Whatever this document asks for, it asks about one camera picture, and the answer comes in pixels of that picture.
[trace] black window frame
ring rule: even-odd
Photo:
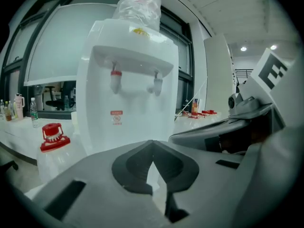
[[[0,87],[4,90],[0,92],[1,99],[8,100],[9,97],[9,84],[10,84],[10,73],[20,70],[19,72],[19,80],[18,80],[18,93],[21,93],[25,97],[25,107],[23,108],[23,113],[26,116],[29,115],[29,103],[30,97],[34,95],[33,89],[31,86],[24,86],[24,80],[26,76],[26,68],[29,60],[30,53],[33,49],[34,43],[43,27],[46,23],[49,16],[53,13],[57,6],[64,6],[69,4],[72,0],[58,0],[51,8],[47,11],[38,13],[38,11],[42,8],[42,6],[52,0],[37,0],[34,5],[29,9],[26,15],[23,17],[22,21],[18,25],[17,29],[14,31],[12,38],[10,39],[7,51],[5,53],[3,65],[2,65],[2,73],[0,77]],[[190,100],[193,97],[193,90],[194,90],[194,51],[193,51],[193,43],[192,43],[192,35],[189,24],[185,23],[181,20],[178,16],[174,13],[166,9],[165,7],[161,6],[161,13],[168,16],[170,19],[174,20],[177,24],[181,26],[182,33],[175,31],[174,28],[168,27],[166,24],[160,23],[160,28],[166,30],[166,32],[171,33],[174,36],[178,36],[183,42],[188,44],[189,49],[189,74],[183,72],[179,69],[179,79],[186,82],[183,88],[183,97],[182,102],[186,99]],[[19,32],[24,26],[27,26],[29,23],[34,21],[38,21],[37,27],[35,28],[33,34],[31,35],[27,47],[25,49],[23,58],[17,59],[16,61],[12,62],[9,65],[6,65],[10,50],[12,48],[13,42]],[[71,119],[71,112],[60,112],[60,111],[39,111],[40,118],[51,118],[51,119]]]

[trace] yellow logo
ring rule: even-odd
[[[144,31],[142,28],[135,28],[135,29],[133,29],[133,32],[135,32],[136,34],[139,34],[139,35],[144,35],[144,36],[150,37],[150,35],[146,31]]]

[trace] white cable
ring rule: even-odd
[[[208,79],[208,76],[206,77],[206,80],[204,81],[204,83],[201,85],[201,87],[199,88],[199,90],[196,92],[196,94],[194,95],[194,97],[188,102],[188,104],[185,105],[185,107],[176,115],[176,117],[183,111],[185,110],[185,108],[190,104],[190,102],[195,98],[195,96],[198,94],[198,92],[200,91],[200,89],[204,86],[204,84],[206,83]]]

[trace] pink tumbler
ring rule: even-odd
[[[22,120],[23,119],[23,107],[24,107],[24,97],[22,97],[22,94],[15,95],[15,103],[16,103],[18,119]]]

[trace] green label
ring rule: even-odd
[[[32,120],[37,120],[38,119],[38,113],[37,112],[31,113],[30,117],[31,117]]]

